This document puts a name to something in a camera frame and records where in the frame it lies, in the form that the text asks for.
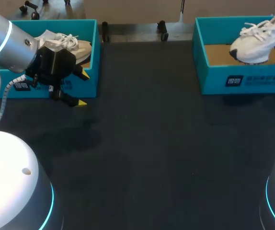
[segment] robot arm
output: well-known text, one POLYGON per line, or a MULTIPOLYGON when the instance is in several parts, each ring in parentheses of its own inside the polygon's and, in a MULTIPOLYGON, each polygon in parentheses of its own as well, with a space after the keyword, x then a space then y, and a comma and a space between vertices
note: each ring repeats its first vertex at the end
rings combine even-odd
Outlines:
POLYGON ((36 40, 0 16, 0 66, 15 73, 24 72, 36 53, 36 40))
POLYGON ((66 49, 58 52, 47 47, 38 49, 37 41, 12 22, 0 16, 0 66, 15 73, 33 78, 31 86, 37 83, 52 86, 49 96, 62 100, 69 106, 85 105, 78 98, 71 97, 61 90, 63 78, 74 74, 82 80, 89 76, 81 66, 76 66, 76 57, 66 49))

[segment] blue led ring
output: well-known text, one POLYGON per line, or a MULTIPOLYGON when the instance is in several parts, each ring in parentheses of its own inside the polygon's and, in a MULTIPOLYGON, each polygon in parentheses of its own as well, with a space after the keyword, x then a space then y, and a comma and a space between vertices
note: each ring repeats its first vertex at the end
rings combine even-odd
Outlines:
POLYGON ((9 37, 11 35, 12 32, 12 23, 9 21, 9 29, 7 32, 7 35, 5 36, 5 39, 3 40, 1 46, 0 46, 0 52, 2 51, 2 49, 4 48, 5 44, 7 43, 7 41, 9 40, 9 37))
POLYGON ((275 213, 273 212, 271 206, 270 206, 270 202, 268 201, 268 196, 267 196, 267 184, 268 184, 268 180, 269 178, 267 179, 267 182, 266 182, 266 188, 265 188, 265 195, 266 195, 266 201, 267 201, 267 204, 268 204, 268 207, 270 208, 271 210, 271 213, 273 214, 274 218, 275 218, 275 213))
POLYGON ((52 208, 53 208, 53 203, 54 203, 54 200, 55 200, 55 195, 54 195, 54 192, 53 192, 53 187, 52 187, 52 184, 51 185, 51 191, 52 191, 52 201, 51 201, 51 207, 50 207, 50 210, 49 210, 49 213, 43 223, 43 225, 39 228, 39 230, 43 230, 45 225, 47 224, 49 218, 50 218, 50 215, 51 215, 51 212, 52 212, 52 208))

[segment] dark gray table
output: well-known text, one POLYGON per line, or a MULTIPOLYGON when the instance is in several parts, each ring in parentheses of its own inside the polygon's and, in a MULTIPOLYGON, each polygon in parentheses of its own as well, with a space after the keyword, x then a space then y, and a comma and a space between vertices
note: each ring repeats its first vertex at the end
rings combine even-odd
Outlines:
POLYGON ((275 96, 202 96, 191 45, 104 45, 84 108, 9 100, 0 130, 33 148, 67 230, 262 229, 275 96))

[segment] teal box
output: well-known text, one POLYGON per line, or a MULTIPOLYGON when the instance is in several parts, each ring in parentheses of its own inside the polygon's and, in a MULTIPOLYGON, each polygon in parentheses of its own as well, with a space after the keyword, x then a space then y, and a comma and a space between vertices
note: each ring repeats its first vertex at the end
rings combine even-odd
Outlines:
POLYGON ((232 44, 244 23, 272 16, 196 18, 193 56, 202 94, 275 93, 275 65, 211 66, 205 45, 232 44))
MULTIPOLYGON (((78 40, 92 42, 92 56, 90 67, 84 70, 90 76, 89 80, 83 81, 77 76, 70 75, 62 82, 62 90, 73 97, 92 98, 96 97, 98 72, 100 65, 100 38, 96 20, 32 20, 32 21, 12 21, 22 30, 33 37, 40 36, 46 29, 55 33, 72 34, 79 36, 78 40)), ((13 79, 21 76, 23 73, 13 73, 7 69, 0 69, 2 98, 3 90, 13 79)), ((30 87, 30 91, 17 91, 11 88, 8 98, 48 98, 48 86, 38 84, 36 88, 30 87)))

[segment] white dome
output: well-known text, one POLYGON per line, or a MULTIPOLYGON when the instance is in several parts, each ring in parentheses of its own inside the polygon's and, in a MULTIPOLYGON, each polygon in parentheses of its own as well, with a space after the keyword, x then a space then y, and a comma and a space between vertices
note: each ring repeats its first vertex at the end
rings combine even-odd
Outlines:
POLYGON ((0 132, 0 228, 29 201, 38 178, 32 149, 18 137, 0 132))

